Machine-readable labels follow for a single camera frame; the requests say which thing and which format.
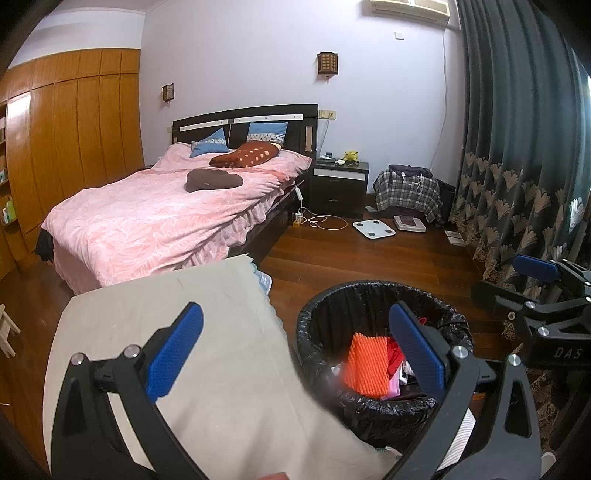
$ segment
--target dark wooden headboard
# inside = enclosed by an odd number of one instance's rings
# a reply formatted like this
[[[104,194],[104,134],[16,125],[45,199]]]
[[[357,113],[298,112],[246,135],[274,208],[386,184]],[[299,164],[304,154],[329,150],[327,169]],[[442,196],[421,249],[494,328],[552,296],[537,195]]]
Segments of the dark wooden headboard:
[[[289,122],[284,148],[316,161],[318,105],[312,104],[238,108],[176,120],[173,141],[195,142],[223,127],[228,148],[238,148],[246,141],[251,122]]]

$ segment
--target metal screw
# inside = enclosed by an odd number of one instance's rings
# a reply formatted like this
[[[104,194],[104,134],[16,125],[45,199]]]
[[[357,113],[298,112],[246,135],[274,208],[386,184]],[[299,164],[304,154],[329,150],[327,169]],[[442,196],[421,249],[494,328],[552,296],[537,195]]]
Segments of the metal screw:
[[[129,345],[125,350],[123,350],[123,354],[127,358],[135,358],[139,355],[140,348],[137,345]]]
[[[80,365],[84,361],[84,354],[83,353],[75,353],[70,358],[70,362],[72,365]]]
[[[514,367],[521,365],[521,358],[519,358],[519,356],[514,353],[510,354],[509,357],[507,357],[507,360],[509,360],[509,363]]]
[[[456,345],[452,348],[453,356],[459,359],[464,359],[468,356],[468,349],[462,345]]]

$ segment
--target yellow plush toy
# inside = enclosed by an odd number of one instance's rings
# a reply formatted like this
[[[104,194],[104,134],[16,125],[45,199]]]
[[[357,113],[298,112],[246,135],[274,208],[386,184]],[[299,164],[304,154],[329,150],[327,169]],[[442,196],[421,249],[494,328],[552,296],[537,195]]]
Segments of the yellow plush toy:
[[[359,154],[355,150],[349,150],[348,152],[345,152],[345,156],[343,157],[343,160],[346,163],[359,164]]]

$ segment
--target bed frame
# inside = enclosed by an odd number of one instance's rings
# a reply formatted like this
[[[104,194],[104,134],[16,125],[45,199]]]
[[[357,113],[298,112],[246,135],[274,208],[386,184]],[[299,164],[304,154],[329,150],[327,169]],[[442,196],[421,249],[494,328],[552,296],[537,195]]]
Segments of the bed frame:
[[[199,141],[223,127],[228,147],[238,148],[246,141],[251,122],[288,122],[284,148],[312,159],[310,168],[295,181],[306,203],[310,196],[310,176],[316,162],[318,105],[258,106],[192,116],[173,122],[173,141]],[[299,205],[295,186],[291,186],[267,212],[267,219],[248,232],[243,245],[231,248],[228,256],[249,254],[259,265],[293,223]]]

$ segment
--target brown folded cloth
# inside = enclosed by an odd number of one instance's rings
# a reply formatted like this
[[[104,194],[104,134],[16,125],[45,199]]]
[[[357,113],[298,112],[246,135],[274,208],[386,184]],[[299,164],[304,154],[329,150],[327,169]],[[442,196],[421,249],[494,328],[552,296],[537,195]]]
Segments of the brown folded cloth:
[[[187,173],[185,190],[196,192],[197,190],[225,190],[241,187],[242,177],[225,170],[210,170],[209,168],[195,168]]]

